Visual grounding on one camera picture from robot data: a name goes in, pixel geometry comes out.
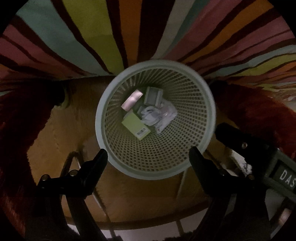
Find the screw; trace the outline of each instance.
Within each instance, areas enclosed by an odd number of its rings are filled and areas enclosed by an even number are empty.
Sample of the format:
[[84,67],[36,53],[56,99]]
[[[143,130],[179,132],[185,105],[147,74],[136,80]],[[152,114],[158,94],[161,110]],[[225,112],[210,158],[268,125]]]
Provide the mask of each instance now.
[[44,175],[42,175],[41,180],[42,181],[46,181],[48,178],[49,178],[49,175],[48,174],[44,174]]
[[247,144],[246,142],[243,142],[243,143],[242,143],[242,149],[246,149],[247,146],[248,146],[248,144]]
[[77,170],[72,170],[72,171],[69,172],[70,176],[72,176],[72,177],[76,176],[77,173],[78,173]]
[[226,171],[225,169],[220,169],[220,170],[219,170],[219,174],[220,174],[221,176],[225,176],[225,175],[228,175],[229,173],[228,173],[228,171]]

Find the light green plastic basket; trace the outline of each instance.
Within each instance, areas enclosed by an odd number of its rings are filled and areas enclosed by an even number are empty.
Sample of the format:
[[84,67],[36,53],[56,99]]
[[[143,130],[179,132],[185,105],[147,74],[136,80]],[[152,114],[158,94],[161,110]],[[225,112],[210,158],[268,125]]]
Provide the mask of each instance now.
[[[159,135],[151,132],[138,140],[121,123],[121,105],[134,90],[147,86],[163,89],[163,98],[173,103],[178,115]],[[213,96],[199,74],[178,62],[150,60],[114,78],[100,99],[95,126],[98,143],[114,167],[131,177],[157,180],[188,168],[190,147],[205,151],[215,120]]]

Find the teal stripe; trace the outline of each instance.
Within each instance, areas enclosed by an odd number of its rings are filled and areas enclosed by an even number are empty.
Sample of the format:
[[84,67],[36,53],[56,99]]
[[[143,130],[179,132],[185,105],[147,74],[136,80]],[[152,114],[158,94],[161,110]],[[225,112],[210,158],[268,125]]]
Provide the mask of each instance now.
[[17,15],[63,59],[89,73],[108,75],[86,48],[75,39],[50,0],[29,0]]
[[2,91],[2,92],[0,92],[0,97],[1,96],[3,96],[3,95],[5,95],[5,94],[7,94],[7,93],[9,93],[10,91]]
[[268,59],[271,59],[275,56],[289,54],[289,53],[296,53],[296,45],[289,45],[289,46],[286,46],[283,48],[276,49],[276,50],[271,51],[269,53],[255,57],[244,64],[221,68],[211,74],[208,74],[207,76],[205,76],[205,78],[216,78],[216,77],[231,75],[231,74],[236,73],[236,72],[243,70],[243,69],[253,68],[253,67],[259,65],[260,63],[262,63]]
[[194,23],[199,13],[207,5],[209,1],[210,0],[195,0],[186,18],[184,19],[176,37],[174,38],[169,48],[166,50],[163,57],[166,56],[177,45],[177,43],[185,36],[185,34],[189,31],[191,25]]

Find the trash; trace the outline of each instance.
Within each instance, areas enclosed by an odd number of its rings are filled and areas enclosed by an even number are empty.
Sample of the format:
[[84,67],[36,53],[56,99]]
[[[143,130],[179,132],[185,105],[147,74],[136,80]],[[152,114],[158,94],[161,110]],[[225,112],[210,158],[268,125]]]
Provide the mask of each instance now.
[[160,107],[163,97],[163,90],[155,87],[147,87],[144,104],[149,106]]
[[144,109],[145,109],[145,107],[141,105],[137,111],[137,115],[142,116],[142,110],[144,110]]
[[141,111],[142,123],[147,126],[152,126],[159,122],[162,118],[161,111],[154,106],[148,106]]
[[139,140],[142,140],[150,133],[149,128],[141,122],[133,110],[130,110],[124,116],[121,123]]
[[142,123],[147,126],[154,126],[156,133],[161,133],[168,124],[175,119],[178,112],[173,104],[165,99],[162,99],[160,108],[148,106],[141,111]]
[[161,133],[178,115],[178,111],[173,104],[165,99],[162,99],[161,101],[160,111],[161,120],[154,125],[157,134]]
[[141,98],[143,93],[139,90],[135,90],[127,100],[122,104],[121,108],[125,111],[130,111],[130,109],[135,105],[135,103]]

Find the brown surface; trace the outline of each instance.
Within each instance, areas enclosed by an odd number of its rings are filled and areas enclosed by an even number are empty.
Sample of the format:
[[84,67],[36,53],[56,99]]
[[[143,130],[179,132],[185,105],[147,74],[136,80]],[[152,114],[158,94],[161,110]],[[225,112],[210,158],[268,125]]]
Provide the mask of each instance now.
[[[170,213],[162,217],[145,219],[141,221],[126,221],[126,222],[115,222],[115,223],[112,222],[111,224],[106,222],[96,222],[96,223],[102,230],[110,229],[110,227],[112,227],[113,230],[149,228],[149,227],[162,225],[165,223],[180,221],[183,218],[186,218],[188,216],[191,216],[195,213],[200,212],[201,210],[206,209],[209,206],[209,203],[210,203],[210,200],[204,201],[193,207],[184,209],[182,211],[176,211],[174,213]],[[75,225],[72,218],[66,217],[66,220],[69,224]]]
[[[48,123],[28,152],[36,182],[44,173],[58,177],[71,151],[83,146],[86,161],[98,152],[95,113],[110,81],[110,77],[96,77],[69,82],[70,106],[65,110],[52,110]],[[216,142],[210,145],[215,157],[224,151],[224,147],[218,146]],[[146,220],[188,209],[206,200],[191,168],[181,194],[176,198],[181,178],[182,174],[156,181],[139,180],[108,164],[98,182],[97,191],[112,222]],[[106,221],[92,196],[86,199],[86,203],[96,221]],[[62,204],[66,216],[70,216],[65,199]]]

